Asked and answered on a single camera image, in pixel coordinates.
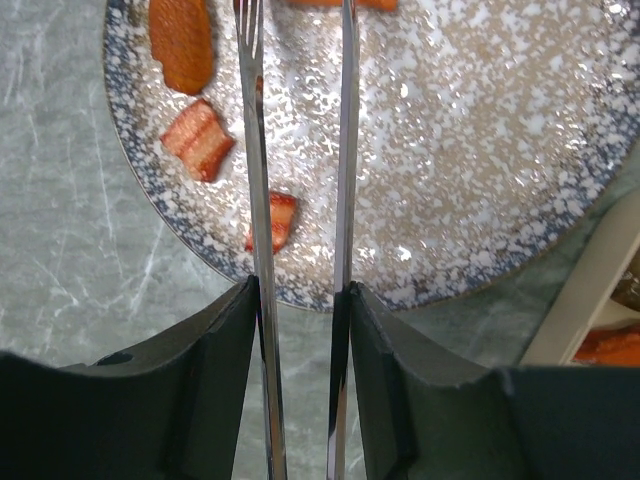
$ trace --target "marble surface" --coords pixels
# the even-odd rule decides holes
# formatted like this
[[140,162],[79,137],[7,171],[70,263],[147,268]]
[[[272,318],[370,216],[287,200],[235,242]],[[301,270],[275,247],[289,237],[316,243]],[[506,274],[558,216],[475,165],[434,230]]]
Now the marble surface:
[[[0,349],[63,366],[139,342],[230,285],[164,226],[111,125],[103,0],[13,0],[0,10]],[[400,317],[483,365],[518,360],[602,213],[640,185],[640,149],[552,251],[493,286]],[[290,477],[324,476],[329,317],[280,307]],[[235,479],[263,478],[254,355]],[[353,382],[348,478],[363,479]]]

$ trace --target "plate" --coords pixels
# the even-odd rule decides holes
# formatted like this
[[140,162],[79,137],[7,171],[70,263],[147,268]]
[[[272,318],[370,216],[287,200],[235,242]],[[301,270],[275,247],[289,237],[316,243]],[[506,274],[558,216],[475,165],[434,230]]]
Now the plate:
[[[231,0],[210,2],[215,74],[202,96],[237,145],[191,181],[160,134],[193,98],[151,59],[148,0],[108,0],[104,72],[117,133],[171,229],[232,280],[253,270]],[[555,243],[639,132],[640,0],[399,0],[360,9],[354,277],[392,309],[484,286]],[[270,186],[299,199],[276,255],[278,300],[332,306],[340,9],[265,8]]]

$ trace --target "red food item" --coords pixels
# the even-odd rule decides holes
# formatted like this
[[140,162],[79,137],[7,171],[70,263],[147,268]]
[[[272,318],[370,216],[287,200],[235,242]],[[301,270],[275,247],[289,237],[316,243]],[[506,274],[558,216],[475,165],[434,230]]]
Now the red food item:
[[574,360],[592,365],[640,367],[640,324],[590,331]]
[[[340,7],[342,0],[289,0],[298,5],[311,5],[315,7]],[[391,12],[398,6],[398,0],[357,0],[358,5],[365,8],[375,8]]]
[[[293,215],[296,212],[296,199],[291,195],[278,192],[269,192],[269,205],[271,211],[271,237],[273,240],[273,253],[278,253],[289,238],[289,230]],[[253,232],[250,230],[247,236],[246,250],[253,252]]]
[[222,160],[235,144],[220,127],[216,112],[203,99],[180,112],[160,140],[182,160],[191,178],[199,182],[215,180]]

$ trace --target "round plate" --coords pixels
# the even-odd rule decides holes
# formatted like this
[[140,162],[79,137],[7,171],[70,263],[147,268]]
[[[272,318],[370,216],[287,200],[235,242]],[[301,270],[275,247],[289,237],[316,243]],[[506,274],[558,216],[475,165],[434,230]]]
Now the round plate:
[[[460,295],[535,257],[599,196],[639,131],[640,0],[399,0],[361,8],[354,278],[392,309]],[[232,280],[253,270],[231,0],[211,8],[202,96],[237,145],[193,182],[159,136],[194,98],[151,59],[148,0],[108,0],[107,93],[142,188]],[[340,9],[265,8],[270,186],[299,199],[275,257],[280,301],[329,310],[340,107]]]

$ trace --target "countertop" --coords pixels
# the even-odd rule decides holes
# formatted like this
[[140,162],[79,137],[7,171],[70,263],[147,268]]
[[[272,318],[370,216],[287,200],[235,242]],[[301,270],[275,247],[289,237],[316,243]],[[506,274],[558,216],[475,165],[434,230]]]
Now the countertop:
[[[0,349],[93,362],[200,310],[230,283],[164,225],[124,159],[102,79],[104,0],[0,10]],[[598,219],[640,184],[640,148],[559,244],[482,291],[399,316],[486,366],[517,362]],[[324,477],[330,319],[280,306],[290,477]],[[257,352],[235,479],[264,476]],[[364,465],[353,376],[349,478]]]

